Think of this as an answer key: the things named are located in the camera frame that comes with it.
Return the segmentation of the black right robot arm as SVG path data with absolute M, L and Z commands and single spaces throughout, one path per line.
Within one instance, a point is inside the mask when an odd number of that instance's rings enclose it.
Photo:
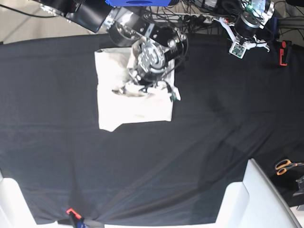
M 116 95 L 139 97 L 168 95 L 180 100 L 178 89 L 169 82 L 188 52 L 187 36 L 171 23 L 155 21 L 150 13 L 135 7 L 112 7 L 99 0 L 40 0 L 44 11 L 63 17 L 97 33 L 104 28 L 119 47 L 131 47 L 135 58 L 129 80 L 112 90 Z

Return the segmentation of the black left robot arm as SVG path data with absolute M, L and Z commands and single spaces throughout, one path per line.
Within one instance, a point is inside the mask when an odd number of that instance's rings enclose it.
M 264 48 L 270 51 L 268 42 L 258 39 L 256 33 L 260 29 L 265 29 L 267 22 L 272 18 L 275 12 L 274 2 L 242 0 L 240 7 L 240 12 L 234 22 L 230 22 L 223 16 L 212 19 L 222 26 L 231 40 L 232 44 L 228 52 L 242 59 L 246 51 L 253 48 Z

